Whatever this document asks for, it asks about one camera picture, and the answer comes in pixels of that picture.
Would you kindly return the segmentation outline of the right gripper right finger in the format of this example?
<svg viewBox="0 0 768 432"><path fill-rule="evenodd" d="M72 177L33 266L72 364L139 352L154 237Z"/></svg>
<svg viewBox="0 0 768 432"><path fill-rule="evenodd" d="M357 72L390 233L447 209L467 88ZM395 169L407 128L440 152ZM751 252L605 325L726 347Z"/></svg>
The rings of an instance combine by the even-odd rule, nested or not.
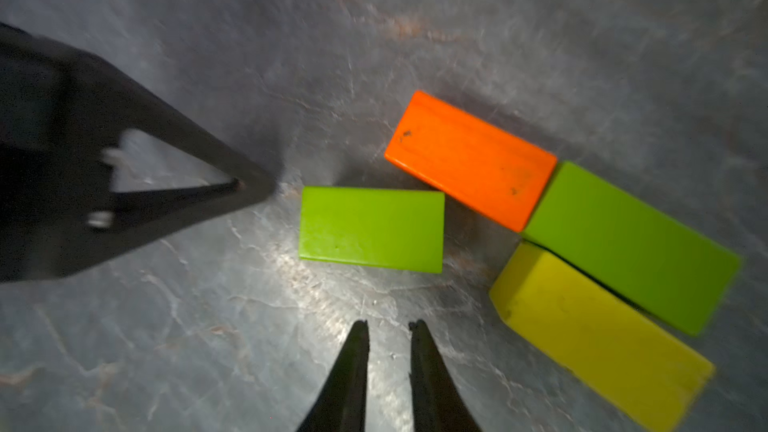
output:
<svg viewBox="0 0 768 432"><path fill-rule="evenodd" d="M411 332L414 430L480 431L466 407L424 320L409 323Z"/></svg>

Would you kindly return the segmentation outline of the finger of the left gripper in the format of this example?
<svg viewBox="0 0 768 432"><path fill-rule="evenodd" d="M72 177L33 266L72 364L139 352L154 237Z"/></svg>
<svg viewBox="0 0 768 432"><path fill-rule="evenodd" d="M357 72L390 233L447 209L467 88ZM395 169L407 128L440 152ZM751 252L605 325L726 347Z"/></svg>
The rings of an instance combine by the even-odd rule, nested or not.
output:
<svg viewBox="0 0 768 432"><path fill-rule="evenodd" d="M227 174L225 183L115 192L134 129ZM1 279L67 277L251 206L274 178L101 57L1 27Z"/></svg>

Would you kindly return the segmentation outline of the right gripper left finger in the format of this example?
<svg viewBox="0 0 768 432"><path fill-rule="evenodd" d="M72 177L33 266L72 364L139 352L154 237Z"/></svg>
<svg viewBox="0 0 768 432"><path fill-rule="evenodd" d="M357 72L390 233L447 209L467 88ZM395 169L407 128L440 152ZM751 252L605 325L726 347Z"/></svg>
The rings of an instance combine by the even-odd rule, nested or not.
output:
<svg viewBox="0 0 768 432"><path fill-rule="evenodd" d="M366 423L369 327L355 321L298 431L364 431Z"/></svg>

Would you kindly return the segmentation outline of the green block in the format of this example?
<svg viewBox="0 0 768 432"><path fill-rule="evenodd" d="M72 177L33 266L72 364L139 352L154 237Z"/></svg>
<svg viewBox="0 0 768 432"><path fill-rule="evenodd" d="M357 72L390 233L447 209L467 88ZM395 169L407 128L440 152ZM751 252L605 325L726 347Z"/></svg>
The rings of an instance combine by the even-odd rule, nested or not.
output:
<svg viewBox="0 0 768 432"><path fill-rule="evenodd" d="M445 194L308 186L302 191L299 257L440 274Z"/></svg>
<svg viewBox="0 0 768 432"><path fill-rule="evenodd" d="M692 336L709 323L741 257L575 163L560 163L523 237Z"/></svg>

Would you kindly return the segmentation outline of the orange block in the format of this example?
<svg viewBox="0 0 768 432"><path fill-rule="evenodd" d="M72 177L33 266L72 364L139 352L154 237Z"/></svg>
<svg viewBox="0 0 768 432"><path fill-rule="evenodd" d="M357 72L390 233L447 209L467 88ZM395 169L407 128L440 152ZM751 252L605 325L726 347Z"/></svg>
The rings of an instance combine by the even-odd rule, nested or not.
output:
<svg viewBox="0 0 768 432"><path fill-rule="evenodd" d="M557 158L425 92L413 94L386 159L498 224L521 232Z"/></svg>

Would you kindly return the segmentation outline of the yellow block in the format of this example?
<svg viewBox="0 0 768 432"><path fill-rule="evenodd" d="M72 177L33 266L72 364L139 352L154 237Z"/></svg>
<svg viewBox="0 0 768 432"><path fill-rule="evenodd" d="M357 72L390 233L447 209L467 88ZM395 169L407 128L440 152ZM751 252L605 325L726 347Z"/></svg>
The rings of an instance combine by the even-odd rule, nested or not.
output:
<svg viewBox="0 0 768 432"><path fill-rule="evenodd" d="M649 431L672 431L708 359L551 252L520 243L490 289L501 320Z"/></svg>

